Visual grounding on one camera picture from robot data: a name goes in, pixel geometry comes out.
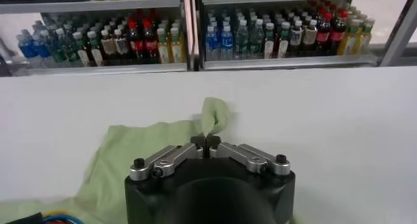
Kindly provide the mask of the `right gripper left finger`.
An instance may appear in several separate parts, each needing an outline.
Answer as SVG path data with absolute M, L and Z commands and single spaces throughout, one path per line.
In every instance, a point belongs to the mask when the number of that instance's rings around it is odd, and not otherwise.
M 205 137 L 198 135 L 186 144 L 168 145 L 146 159 L 136 158 L 130 166 L 129 179 L 134 182 L 162 180 L 178 170 L 191 176 L 201 176 L 205 146 Z

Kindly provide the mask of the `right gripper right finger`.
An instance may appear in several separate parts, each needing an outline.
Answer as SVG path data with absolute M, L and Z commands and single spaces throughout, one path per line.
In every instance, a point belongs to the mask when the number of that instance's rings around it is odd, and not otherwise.
M 206 164 L 221 174 L 231 176 L 288 176 L 291 162 L 284 154 L 271 155 L 247 144 L 232 145 L 220 137 L 205 138 Z

